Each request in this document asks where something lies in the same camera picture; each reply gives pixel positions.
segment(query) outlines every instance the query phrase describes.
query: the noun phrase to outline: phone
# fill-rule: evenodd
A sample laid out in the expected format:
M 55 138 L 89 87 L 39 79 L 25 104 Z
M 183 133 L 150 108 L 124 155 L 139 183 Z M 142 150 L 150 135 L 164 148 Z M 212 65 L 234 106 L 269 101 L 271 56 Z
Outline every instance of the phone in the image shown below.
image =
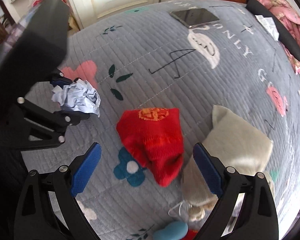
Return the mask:
M 193 29 L 208 23 L 216 23 L 219 18 L 205 8 L 174 11 L 170 15 L 180 21 L 188 29 Z

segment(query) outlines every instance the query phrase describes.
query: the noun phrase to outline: dark green leaf print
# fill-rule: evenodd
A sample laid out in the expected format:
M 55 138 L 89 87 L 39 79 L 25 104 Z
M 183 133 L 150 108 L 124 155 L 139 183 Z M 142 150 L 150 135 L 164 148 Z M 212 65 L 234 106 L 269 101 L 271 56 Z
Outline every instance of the dark green leaf print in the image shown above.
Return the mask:
M 114 89 L 114 88 L 110 88 L 112 94 L 120 101 L 123 101 L 123 96 L 121 95 L 121 93 L 117 90 L 117 89 Z
M 133 73 L 120 76 L 116 79 L 116 82 L 119 83 L 119 82 L 125 81 L 127 78 L 131 77 L 132 75 L 133 75 Z
M 114 71 L 115 71 L 115 66 L 114 64 L 112 64 L 112 66 L 109 68 L 109 77 L 113 78 Z

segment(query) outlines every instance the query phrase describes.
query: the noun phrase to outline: gray quilt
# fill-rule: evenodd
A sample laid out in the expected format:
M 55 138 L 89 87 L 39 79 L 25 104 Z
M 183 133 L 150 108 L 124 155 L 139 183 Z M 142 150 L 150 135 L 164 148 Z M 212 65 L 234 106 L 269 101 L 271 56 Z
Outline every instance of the gray quilt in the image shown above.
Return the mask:
M 220 22 L 188 30 L 169 15 L 195 7 L 207 8 Z M 118 158 L 122 144 L 115 129 L 124 110 L 179 108 L 185 165 L 194 144 L 212 129 L 214 104 L 228 107 L 273 140 L 267 170 L 284 235 L 300 208 L 300 77 L 281 44 L 243 4 L 176 0 L 133 9 L 73 35 L 68 50 L 60 69 L 66 76 L 85 75 L 97 88 L 101 115 L 70 126 L 61 147 L 23 152 L 23 158 L 29 170 L 51 172 L 84 154 L 92 142 L 101 145 L 102 158 L 77 196 L 96 213 L 90 223 L 101 239 L 151 239 L 173 220 L 168 210 L 182 200 L 180 176 L 163 188 L 148 170 L 138 171 L 145 174 L 138 187 L 114 175 L 117 165 L 125 165 Z M 58 110 L 51 89 L 39 83 L 27 98 Z M 55 198 L 52 202 L 60 216 Z M 184 218 L 185 206 L 181 211 Z M 203 221 L 189 227 L 198 229 Z

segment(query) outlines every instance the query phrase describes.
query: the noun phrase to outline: quilted blanket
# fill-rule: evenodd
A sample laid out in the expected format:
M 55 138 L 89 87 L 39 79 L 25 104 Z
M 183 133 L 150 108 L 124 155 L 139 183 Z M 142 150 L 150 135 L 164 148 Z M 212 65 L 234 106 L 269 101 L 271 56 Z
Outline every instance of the quilted blanket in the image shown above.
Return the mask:
M 220 21 L 189 30 L 169 15 L 189 8 L 207 8 Z M 60 69 L 97 89 L 100 117 L 68 127 L 59 148 L 23 152 L 23 158 L 29 170 L 51 172 L 93 142 L 101 145 L 101 160 L 77 200 L 102 240 L 151 239 L 174 219 L 168 211 L 182 201 L 180 175 L 164 188 L 150 171 L 128 167 L 134 160 L 122 149 L 115 127 L 125 110 L 147 107 L 179 108 L 184 164 L 212 129 L 213 105 L 231 109 L 273 140 L 266 170 L 275 185 L 280 237 L 285 234 L 300 208 L 300 77 L 243 4 L 175 0 L 108 17 L 69 38 Z M 38 83 L 27 98 L 58 110 L 51 89 Z M 115 172 L 118 168 L 129 169 L 128 175 Z M 203 222 L 189 227 L 199 229 Z

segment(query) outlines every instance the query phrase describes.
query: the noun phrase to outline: white paper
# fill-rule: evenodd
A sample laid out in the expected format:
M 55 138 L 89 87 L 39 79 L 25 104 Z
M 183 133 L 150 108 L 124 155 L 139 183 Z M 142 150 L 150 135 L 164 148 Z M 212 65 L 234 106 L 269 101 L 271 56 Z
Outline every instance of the white paper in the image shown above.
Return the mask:
M 88 81 L 78 79 L 76 83 L 56 86 L 52 90 L 52 101 L 58 102 L 63 110 L 94 113 L 100 117 L 100 96 Z
M 262 15 L 256 15 L 257 20 L 261 25 L 271 34 L 275 41 L 279 39 L 279 33 L 275 23 L 271 17 L 263 17 Z

